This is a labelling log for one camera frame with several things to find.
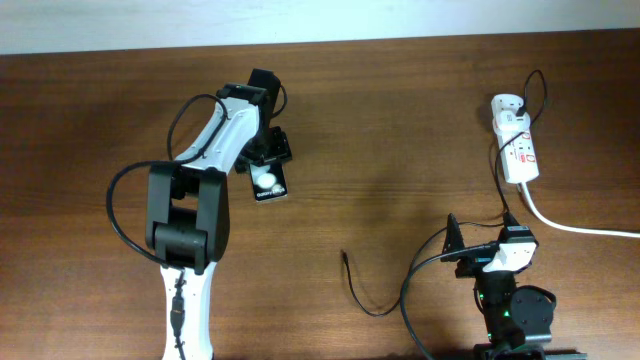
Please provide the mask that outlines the black smartphone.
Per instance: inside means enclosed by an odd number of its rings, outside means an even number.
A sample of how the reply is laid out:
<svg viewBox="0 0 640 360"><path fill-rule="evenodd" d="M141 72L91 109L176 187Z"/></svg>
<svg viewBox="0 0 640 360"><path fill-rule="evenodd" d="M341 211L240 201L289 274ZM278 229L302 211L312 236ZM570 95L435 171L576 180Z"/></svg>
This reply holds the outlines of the black smartphone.
<svg viewBox="0 0 640 360"><path fill-rule="evenodd" d="M250 177L257 202L275 201L288 196L288 187L281 164L251 165Z"/></svg>

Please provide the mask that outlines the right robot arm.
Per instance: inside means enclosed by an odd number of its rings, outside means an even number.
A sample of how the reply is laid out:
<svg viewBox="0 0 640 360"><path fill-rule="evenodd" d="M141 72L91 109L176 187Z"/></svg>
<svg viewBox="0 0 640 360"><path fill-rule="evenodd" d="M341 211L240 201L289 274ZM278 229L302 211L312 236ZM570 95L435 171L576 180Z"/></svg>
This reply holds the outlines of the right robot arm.
<svg viewBox="0 0 640 360"><path fill-rule="evenodd" d="M483 315L489 342L473 348L476 359L543 359L543 346L552 340L556 296L540 287L519 286L515 276L532 265L538 248L529 227L509 213L503 216L498 238L467 247L460 223L447 219L442 254L456 264L455 276L473 278L474 301Z"/></svg>

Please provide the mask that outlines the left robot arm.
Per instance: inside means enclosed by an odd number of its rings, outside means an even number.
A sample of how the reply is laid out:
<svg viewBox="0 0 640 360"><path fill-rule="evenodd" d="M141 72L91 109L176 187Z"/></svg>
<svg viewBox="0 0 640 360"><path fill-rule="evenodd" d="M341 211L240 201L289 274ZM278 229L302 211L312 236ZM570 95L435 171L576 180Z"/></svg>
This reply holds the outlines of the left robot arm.
<svg viewBox="0 0 640 360"><path fill-rule="evenodd" d="M280 79L255 69L229 83L200 135L168 164L149 172L147 246L163 260L166 359L211 359L211 288L230 235L227 178L249 175L256 201L287 196L283 165L292 158L286 134L271 120L286 101Z"/></svg>

